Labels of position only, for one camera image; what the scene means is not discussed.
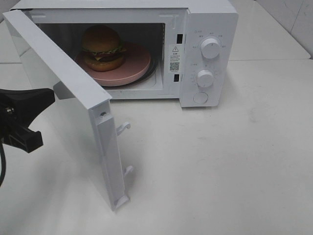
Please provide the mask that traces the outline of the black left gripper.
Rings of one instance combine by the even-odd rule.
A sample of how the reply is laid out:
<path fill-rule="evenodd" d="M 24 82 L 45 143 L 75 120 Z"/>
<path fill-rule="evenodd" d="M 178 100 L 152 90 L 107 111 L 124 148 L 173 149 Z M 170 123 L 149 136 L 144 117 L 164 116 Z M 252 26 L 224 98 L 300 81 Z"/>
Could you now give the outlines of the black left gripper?
<path fill-rule="evenodd" d="M 46 108 L 55 102 L 49 88 L 10 91 L 0 90 L 0 139 L 3 143 L 31 153 L 43 146 L 40 131 L 28 126 Z"/>

